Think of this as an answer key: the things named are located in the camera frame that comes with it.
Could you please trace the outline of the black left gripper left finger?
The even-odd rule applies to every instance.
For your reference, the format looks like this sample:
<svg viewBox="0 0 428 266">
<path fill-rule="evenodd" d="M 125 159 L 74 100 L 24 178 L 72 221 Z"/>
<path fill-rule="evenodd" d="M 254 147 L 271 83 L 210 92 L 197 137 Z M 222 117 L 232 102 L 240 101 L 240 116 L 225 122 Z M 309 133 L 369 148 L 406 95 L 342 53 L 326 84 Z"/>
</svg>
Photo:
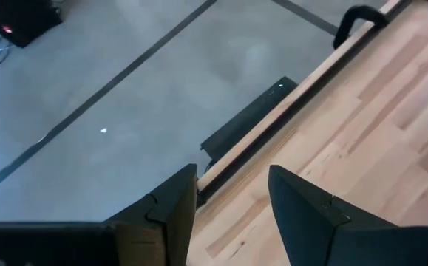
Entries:
<svg viewBox="0 0 428 266">
<path fill-rule="evenodd" d="M 184 266 L 197 207 L 197 166 L 190 163 L 108 218 L 122 266 Z"/>
</svg>

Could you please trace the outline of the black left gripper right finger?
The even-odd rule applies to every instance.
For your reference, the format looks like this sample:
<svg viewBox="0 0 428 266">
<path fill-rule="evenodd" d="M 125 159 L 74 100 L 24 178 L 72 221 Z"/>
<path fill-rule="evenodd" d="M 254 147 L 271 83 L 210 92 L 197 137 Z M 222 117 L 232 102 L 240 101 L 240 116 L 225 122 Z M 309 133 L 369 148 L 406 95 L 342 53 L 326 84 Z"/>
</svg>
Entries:
<svg viewBox="0 0 428 266">
<path fill-rule="evenodd" d="M 425 265 L 420 228 L 400 228 L 289 170 L 269 168 L 274 217 L 292 265 Z"/>
</svg>

